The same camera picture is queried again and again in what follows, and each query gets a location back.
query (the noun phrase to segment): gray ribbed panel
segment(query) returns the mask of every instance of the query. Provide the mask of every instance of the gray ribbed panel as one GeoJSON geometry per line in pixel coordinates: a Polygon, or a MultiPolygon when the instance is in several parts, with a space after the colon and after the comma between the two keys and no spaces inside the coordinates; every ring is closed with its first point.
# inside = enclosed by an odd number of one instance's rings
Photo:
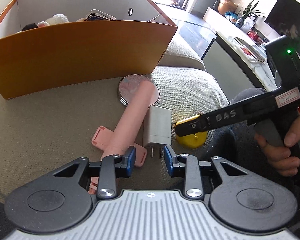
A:
{"type": "Polygon", "coordinates": [[[101,201],[80,225],[50,236],[14,231],[9,240],[292,240],[288,231],[249,236],[220,225],[199,201],[178,191],[125,190],[120,198],[101,201]]]}

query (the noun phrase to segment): tiled floor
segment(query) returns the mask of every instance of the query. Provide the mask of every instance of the tiled floor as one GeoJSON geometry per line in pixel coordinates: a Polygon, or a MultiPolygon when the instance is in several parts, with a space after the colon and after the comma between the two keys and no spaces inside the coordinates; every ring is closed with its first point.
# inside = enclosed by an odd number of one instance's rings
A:
{"type": "Polygon", "coordinates": [[[158,4],[160,9],[178,26],[178,33],[202,57],[210,42],[216,36],[210,25],[184,10],[158,4]]]}

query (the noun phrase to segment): tv screen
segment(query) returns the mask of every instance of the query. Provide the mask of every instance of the tv screen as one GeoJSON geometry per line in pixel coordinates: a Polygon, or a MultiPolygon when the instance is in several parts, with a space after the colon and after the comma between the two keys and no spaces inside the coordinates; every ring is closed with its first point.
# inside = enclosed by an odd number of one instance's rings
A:
{"type": "Polygon", "coordinates": [[[280,35],[292,38],[300,55],[300,3],[296,0],[277,0],[265,22],[280,35]]]}

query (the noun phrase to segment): human hand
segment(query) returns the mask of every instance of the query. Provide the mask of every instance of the human hand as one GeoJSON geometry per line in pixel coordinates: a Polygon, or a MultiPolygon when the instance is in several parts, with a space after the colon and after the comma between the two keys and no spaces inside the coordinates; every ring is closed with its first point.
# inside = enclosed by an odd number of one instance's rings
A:
{"type": "Polygon", "coordinates": [[[268,163],[273,166],[282,176],[293,176],[298,172],[300,159],[295,156],[290,156],[289,147],[294,146],[300,141],[300,116],[292,123],[289,131],[284,138],[286,147],[274,147],[259,134],[255,134],[255,140],[260,145],[262,151],[268,159],[268,163]]]}

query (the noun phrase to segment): orange box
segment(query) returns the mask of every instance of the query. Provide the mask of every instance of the orange box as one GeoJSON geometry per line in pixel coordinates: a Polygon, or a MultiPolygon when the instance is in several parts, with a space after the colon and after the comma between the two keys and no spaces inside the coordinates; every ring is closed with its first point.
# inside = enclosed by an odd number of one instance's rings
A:
{"type": "Polygon", "coordinates": [[[0,94],[151,73],[176,31],[151,0],[12,0],[0,15],[0,94]],[[116,20],[75,22],[92,9],[116,20]],[[70,23],[17,33],[58,13],[70,23]]]}

